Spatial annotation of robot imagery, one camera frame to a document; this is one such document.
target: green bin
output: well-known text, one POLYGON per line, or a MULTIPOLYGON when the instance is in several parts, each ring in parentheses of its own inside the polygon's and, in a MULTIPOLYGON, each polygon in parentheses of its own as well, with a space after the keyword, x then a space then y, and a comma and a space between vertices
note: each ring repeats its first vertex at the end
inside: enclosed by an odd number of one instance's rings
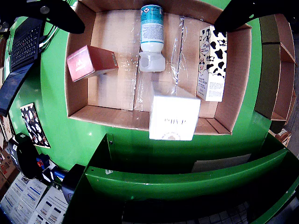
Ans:
POLYGON ((113 136, 106 134, 63 223, 173 223, 244 203, 250 223, 266 223, 295 197, 299 184, 299 160, 270 134, 246 163, 200 173, 191 173, 190 166, 189 173, 158 174, 150 168, 140 173, 129 162, 118 164, 113 153, 113 136))

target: green counter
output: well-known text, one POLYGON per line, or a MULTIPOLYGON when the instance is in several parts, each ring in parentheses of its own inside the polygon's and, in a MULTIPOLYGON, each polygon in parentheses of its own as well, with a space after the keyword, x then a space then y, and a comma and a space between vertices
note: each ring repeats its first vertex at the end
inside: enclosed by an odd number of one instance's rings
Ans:
MULTIPOLYGON (((222 9, 228 0, 206 0, 222 9)), ((24 18, 19 18, 14 30, 24 18)), ((75 163, 87 165, 106 133, 114 136, 115 151, 123 161, 151 161, 162 164, 189 164, 195 160, 210 160, 250 154, 259 150, 271 121, 254 111, 259 87, 262 44, 259 20, 252 26, 252 56, 244 101, 232 135, 194 136, 190 142, 150 140, 149 133, 100 126, 68 119, 64 96, 64 62, 68 33, 59 30, 49 47, 42 53, 40 71, 35 68, 21 87, 10 109, 16 133, 28 134, 20 107, 34 102, 51 149, 38 147, 60 167, 70 169, 75 163)), ((51 24, 46 24, 47 33, 51 24)))

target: white plastic bottle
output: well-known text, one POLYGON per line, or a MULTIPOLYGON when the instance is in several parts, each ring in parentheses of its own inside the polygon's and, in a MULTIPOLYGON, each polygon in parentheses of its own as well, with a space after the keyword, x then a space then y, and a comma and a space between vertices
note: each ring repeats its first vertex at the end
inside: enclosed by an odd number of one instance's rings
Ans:
POLYGON ((165 58, 161 51, 164 46, 163 9, 157 5, 141 8, 140 71, 164 71, 165 58))

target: cardboard shelf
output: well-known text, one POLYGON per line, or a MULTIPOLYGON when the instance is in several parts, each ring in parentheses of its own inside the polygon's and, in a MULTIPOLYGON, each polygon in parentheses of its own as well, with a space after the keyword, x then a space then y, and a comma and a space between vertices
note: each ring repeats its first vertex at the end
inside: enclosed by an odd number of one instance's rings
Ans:
POLYGON ((255 110, 275 121, 287 121, 292 102, 295 51, 290 25, 284 15, 260 18, 262 71, 255 110))
POLYGON ((263 16, 260 19, 262 43, 281 43, 295 58, 295 48, 289 22, 283 14, 263 16))
POLYGON ((289 109, 285 124, 287 124, 289 122, 290 116, 291 116, 293 108, 295 106, 295 101, 296 101, 296 93, 295 93, 295 90, 293 89, 291 105, 290 105, 290 109, 289 109))

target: keyboard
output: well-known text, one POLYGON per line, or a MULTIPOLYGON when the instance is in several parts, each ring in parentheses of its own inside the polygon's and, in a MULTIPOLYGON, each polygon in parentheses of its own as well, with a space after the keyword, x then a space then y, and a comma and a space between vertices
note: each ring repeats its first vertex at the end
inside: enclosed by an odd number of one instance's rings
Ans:
POLYGON ((10 70, 14 71, 38 58, 43 21, 27 18, 17 29, 11 51, 10 70))

